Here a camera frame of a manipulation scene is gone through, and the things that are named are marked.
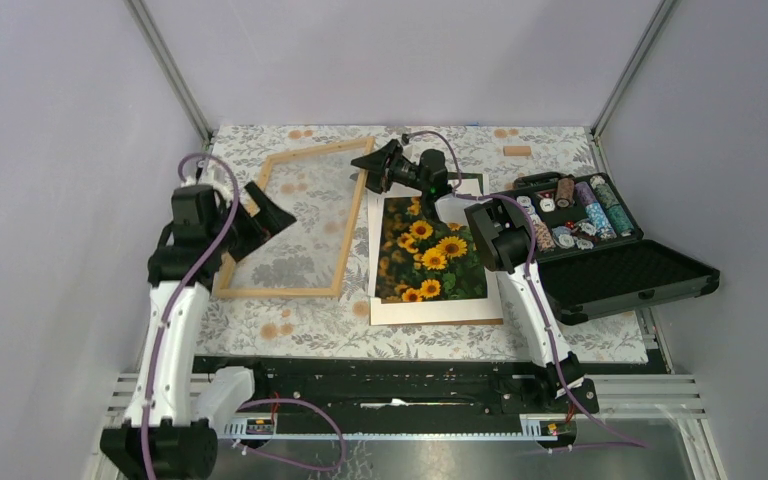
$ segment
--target open case lid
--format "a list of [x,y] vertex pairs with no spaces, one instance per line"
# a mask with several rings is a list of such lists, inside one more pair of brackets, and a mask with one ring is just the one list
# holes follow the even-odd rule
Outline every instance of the open case lid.
[[699,297],[720,285],[720,271],[652,240],[540,264],[543,288],[561,323]]

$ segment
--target sunflower photo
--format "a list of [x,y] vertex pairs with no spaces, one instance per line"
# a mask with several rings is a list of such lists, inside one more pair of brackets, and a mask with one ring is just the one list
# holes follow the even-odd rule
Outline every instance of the sunflower photo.
[[469,228],[429,221],[419,197],[384,199],[375,296],[382,303],[487,298]]

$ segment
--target green leaf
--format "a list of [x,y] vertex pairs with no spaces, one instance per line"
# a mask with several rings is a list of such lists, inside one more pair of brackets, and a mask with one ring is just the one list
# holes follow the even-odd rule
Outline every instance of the green leaf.
[[446,293],[451,292],[452,289],[455,288],[455,282],[457,281],[457,278],[457,275],[454,273],[443,274],[443,290],[445,290]]

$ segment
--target black carrying case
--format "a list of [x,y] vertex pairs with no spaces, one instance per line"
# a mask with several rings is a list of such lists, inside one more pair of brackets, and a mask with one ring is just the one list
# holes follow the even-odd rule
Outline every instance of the black carrying case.
[[[634,231],[627,237],[596,242],[591,250],[556,246],[553,251],[535,253],[543,288],[558,321],[576,325],[592,318],[707,295],[719,287],[719,270],[643,238],[643,231],[608,175],[598,173],[574,180],[589,184],[596,175],[610,185]],[[514,182],[513,190],[504,193],[514,198],[527,195],[537,205],[539,194],[555,190],[563,177],[557,172],[521,177]],[[553,212],[538,207],[538,215],[550,230],[567,221],[586,219],[577,193],[574,200],[573,206]]]

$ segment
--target wooden picture frame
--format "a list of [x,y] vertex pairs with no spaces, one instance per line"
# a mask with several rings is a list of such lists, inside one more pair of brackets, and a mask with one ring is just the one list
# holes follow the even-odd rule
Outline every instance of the wooden picture frame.
[[[272,173],[272,168],[277,164],[304,161],[306,159],[320,155],[360,148],[363,148],[363,155],[371,153],[372,150],[375,149],[375,137],[363,137],[356,140],[330,143],[327,145],[317,145],[300,150],[290,150],[287,152],[269,155],[266,157],[266,160],[263,163],[260,176],[258,177],[256,183],[262,190],[266,191],[266,185],[269,182],[269,176]],[[360,211],[360,203],[361,199],[363,198],[365,188],[366,171],[359,169],[354,194],[352,197],[352,204],[349,207],[349,218],[346,220],[346,231],[343,234],[343,241],[337,256],[337,265],[331,286],[319,288],[231,288],[231,281],[234,277],[234,271],[237,268],[237,263],[230,255],[226,254],[222,258],[222,266],[219,269],[219,274],[214,285],[213,294],[218,298],[338,297],[343,285],[343,276],[346,273],[346,262],[349,258],[349,248],[351,248],[352,239],[354,238],[355,223],[357,222],[358,213]]]

